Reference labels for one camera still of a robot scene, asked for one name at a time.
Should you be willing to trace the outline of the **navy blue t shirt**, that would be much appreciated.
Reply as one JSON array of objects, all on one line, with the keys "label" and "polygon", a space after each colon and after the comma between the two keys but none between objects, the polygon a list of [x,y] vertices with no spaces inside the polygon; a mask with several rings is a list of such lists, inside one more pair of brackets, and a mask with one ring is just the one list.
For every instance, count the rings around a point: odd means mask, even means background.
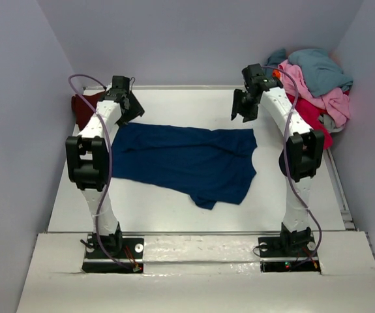
[{"label": "navy blue t shirt", "polygon": [[239,205],[256,175],[251,129],[129,123],[112,143],[112,177],[169,188],[196,206]]}]

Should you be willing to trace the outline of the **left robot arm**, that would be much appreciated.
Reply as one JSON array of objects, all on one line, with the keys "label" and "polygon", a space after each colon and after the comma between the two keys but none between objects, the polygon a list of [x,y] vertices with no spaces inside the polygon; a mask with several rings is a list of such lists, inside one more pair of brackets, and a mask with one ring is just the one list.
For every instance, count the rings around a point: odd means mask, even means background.
[{"label": "left robot arm", "polygon": [[104,93],[95,106],[77,90],[72,82],[74,78],[99,82],[86,74],[68,78],[75,95],[92,113],[78,135],[66,139],[68,177],[82,192],[93,220],[93,243],[89,247],[102,251],[116,263],[115,257],[123,249],[123,235],[109,196],[113,170],[110,132],[115,125],[124,127],[141,117],[145,110],[132,92],[134,78],[113,76],[109,85],[101,85]]}]

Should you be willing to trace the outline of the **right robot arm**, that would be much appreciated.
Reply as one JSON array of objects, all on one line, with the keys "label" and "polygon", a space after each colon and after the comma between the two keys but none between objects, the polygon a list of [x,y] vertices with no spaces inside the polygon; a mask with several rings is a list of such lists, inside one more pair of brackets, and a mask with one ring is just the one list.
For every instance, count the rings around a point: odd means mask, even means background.
[{"label": "right robot arm", "polygon": [[312,256],[316,243],[308,203],[312,179],[322,163],[325,136],[304,121],[280,79],[266,76],[261,64],[245,67],[242,75],[245,88],[234,91],[231,118],[240,115],[245,123],[253,121],[259,108],[264,108],[283,135],[278,163],[287,183],[286,212],[278,236],[259,238],[258,255],[297,259]]}]

